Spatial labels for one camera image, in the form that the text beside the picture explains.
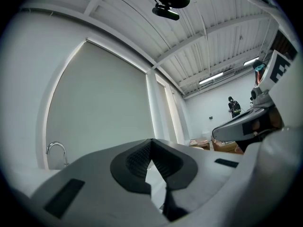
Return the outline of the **flat cardboard box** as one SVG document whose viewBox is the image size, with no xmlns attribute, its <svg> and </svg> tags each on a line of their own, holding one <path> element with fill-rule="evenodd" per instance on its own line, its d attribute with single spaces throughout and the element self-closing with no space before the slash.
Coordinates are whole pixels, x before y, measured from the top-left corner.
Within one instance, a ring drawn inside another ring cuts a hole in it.
<svg viewBox="0 0 303 227">
<path fill-rule="evenodd" d="M 195 148 L 202 148 L 202 149 L 210 150 L 209 141 L 207 139 L 203 139 L 203 138 L 190 140 L 189 146 L 190 147 L 195 147 Z"/>
</svg>

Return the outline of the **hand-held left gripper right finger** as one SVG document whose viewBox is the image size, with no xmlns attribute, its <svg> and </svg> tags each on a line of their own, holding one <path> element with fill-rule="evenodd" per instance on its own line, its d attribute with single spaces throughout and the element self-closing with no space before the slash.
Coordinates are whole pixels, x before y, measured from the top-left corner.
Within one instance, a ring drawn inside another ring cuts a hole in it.
<svg viewBox="0 0 303 227">
<path fill-rule="evenodd" d="M 239 155 L 152 139 L 151 159 L 166 187 L 163 213 L 152 210 L 152 222 L 232 221 L 237 194 L 225 187 Z"/>
</svg>

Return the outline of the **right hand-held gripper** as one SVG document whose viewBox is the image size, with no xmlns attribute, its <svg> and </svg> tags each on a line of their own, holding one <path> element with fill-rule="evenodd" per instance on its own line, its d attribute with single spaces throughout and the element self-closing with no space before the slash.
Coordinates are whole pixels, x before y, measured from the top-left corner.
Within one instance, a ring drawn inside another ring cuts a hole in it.
<svg viewBox="0 0 303 227">
<path fill-rule="evenodd" d="M 303 54 L 291 61 L 274 51 L 265 72 L 251 91 L 253 107 L 276 106 L 285 126 L 303 125 Z"/>
</svg>

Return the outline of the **large cardboard box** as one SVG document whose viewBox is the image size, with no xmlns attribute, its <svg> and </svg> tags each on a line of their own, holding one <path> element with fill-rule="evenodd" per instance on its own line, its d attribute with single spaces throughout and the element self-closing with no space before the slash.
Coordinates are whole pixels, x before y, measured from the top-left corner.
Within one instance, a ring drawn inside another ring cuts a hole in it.
<svg viewBox="0 0 303 227">
<path fill-rule="evenodd" d="M 240 154 L 240 155 L 244 154 L 244 152 L 241 150 L 241 148 L 237 145 L 237 143 L 235 141 L 221 142 L 221 141 L 218 141 L 218 140 L 215 140 L 214 138 L 212 138 L 211 142 L 212 142 L 214 151 Z"/>
</svg>

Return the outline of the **narrow grey roller blind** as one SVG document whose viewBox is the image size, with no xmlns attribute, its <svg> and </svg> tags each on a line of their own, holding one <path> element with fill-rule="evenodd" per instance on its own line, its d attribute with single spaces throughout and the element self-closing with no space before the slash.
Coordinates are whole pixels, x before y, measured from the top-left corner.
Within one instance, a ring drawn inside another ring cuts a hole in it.
<svg viewBox="0 0 303 227">
<path fill-rule="evenodd" d="M 169 99 L 167 96 L 167 89 L 169 88 L 167 83 L 161 79 L 160 77 L 156 76 L 156 80 L 158 83 L 158 88 L 159 88 L 159 96 L 160 96 L 160 102 L 162 103 L 162 106 L 164 108 L 164 115 L 162 119 L 165 119 L 166 126 L 167 126 L 167 131 L 169 135 L 169 140 L 171 142 L 177 143 L 177 136 L 173 124 L 173 117 L 171 115 L 171 110 L 169 107 Z"/>
</svg>

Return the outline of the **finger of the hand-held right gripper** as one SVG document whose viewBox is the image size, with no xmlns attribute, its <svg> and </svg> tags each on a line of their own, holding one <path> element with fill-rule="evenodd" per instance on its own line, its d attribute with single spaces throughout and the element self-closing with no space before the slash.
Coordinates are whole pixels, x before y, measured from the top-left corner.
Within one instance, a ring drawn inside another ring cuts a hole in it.
<svg viewBox="0 0 303 227">
<path fill-rule="evenodd" d="M 273 105 L 252 107 L 227 123 L 214 128 L 212 136 L 219 141 L 262 141 L 274 131 L 269 117 L 269 112 L 273 108 L 275 108 Z"/>
</svg>

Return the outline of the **wide grey roller blind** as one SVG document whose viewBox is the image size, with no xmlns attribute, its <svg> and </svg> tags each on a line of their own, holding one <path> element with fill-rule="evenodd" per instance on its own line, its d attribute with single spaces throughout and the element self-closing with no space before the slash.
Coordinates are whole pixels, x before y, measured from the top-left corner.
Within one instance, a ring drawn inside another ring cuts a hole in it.
<svg viewBox="0 0 303 227">
<path fill-rule="evenodd" d="M 154 137 L 146 75 L 89 42 L 74 55 L 54 92 L 46 143 L 50 169 L 88 153 Z"/>
</svg>

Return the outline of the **linear ceiling light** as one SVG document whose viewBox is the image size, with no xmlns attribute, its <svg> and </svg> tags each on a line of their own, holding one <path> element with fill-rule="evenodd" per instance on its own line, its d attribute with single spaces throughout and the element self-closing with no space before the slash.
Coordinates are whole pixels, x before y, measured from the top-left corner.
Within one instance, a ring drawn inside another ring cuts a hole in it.
<svg viewBox="0 0 303 227">
<path fill-rule="evenodd" d="M 209 82 L 209 81 L 212 81 L 212 80 L 214 80 L 214 79 L 216 79 L 216 78 L 218 78 L 218 77 L 221 77 L 222 75 L 223 75 L 223 72 L 218 73 L 218 74 L 216 74 L 216 75 L 213 75 L 213 76 L 211 76 L 211 77 L 208 77 L 208 78 L 206 78 L 206 79 L 200 81 L 200 82 L 199 82 L 199 85 L 202 85 L 202 84 L 205 84 L 205 83 L 207 83 L 207 82 Z"/>
<path fill-rule="evenodd" d="M 253 58 L 251 60 L 248 60 L 248 61 L 244 62 L 243 66 L 247 66 L 249 64 L 252 64 L 252 63 L 254 63 L 258 59 L 259 59 L 259 57 L 255 57 L 255 58 Z"/>
</svg>

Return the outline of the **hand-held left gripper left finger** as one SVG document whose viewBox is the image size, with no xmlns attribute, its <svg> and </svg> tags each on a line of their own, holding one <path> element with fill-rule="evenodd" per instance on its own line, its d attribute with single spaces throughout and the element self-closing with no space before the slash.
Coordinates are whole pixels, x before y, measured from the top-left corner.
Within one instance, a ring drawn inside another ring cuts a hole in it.
<svg viewBox="0 0 303 227">
<path fill-rule="evenodd" d="M 80 157 L 44 182 L 31 197 L 46 227 L 164 227 L 169 221 L 148 194 L 121 187 L 110 172 L 116 155 L 144 140 Z"/>
</svg>

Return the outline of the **chrome faucet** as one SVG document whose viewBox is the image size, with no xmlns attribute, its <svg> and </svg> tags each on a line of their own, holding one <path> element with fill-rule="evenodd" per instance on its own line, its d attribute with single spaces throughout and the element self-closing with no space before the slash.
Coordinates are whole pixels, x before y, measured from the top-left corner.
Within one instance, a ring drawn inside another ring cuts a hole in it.
<svg viewBox="0 0 303 227">
<path fill-rule="evenodd" d="M 62 150 L 63 150 L 63 161 L 64 161 L 64 167 L 67 167 L 69 165 L 69 162 L 68 162 L 68 157 L 67 157 L 67 152 L 66 152 L 66 149 L 64 147 L 64 145 L 60 142 L 51 142 L 47 147 L 46 147 L 46 154 L 49 155 L 50 153 L 50 150 L 52 149 L 52 147 L 54 146 L 59 146 Z"/>
</svg>

